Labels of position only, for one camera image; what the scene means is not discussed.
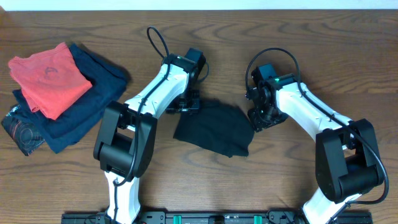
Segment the black t-shirt with white logo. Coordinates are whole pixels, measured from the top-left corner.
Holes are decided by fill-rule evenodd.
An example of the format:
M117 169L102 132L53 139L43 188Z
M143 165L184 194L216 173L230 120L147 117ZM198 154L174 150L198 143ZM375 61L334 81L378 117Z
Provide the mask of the black t-shirt with white logo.
M201 100L198 113L182 114L174 132L174 139L227 157L247 157L253 138L254 128L240 107L216 99Z

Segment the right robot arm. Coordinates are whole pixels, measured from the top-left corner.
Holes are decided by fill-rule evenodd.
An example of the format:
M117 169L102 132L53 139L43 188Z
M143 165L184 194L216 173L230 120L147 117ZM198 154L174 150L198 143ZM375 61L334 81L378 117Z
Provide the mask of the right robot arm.
M246 96L255 131L295 120L315 141L317 191L307 201L296 223L337 223L342 211L360 196L384 182L372 124L337 113L314 96L295 75L277 76L271 64L250 74L253 86Z

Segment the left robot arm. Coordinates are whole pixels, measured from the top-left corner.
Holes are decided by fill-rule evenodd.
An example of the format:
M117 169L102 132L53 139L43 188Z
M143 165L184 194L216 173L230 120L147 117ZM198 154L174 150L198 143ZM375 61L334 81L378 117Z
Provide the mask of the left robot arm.
M197 113L199 91L194 88L206 64L202 51L170 54L157 76L135 97L105 109L93 157L109 185L109 207L103 223L134 223L141 205L139 179L154 152L158 119L163 113Z

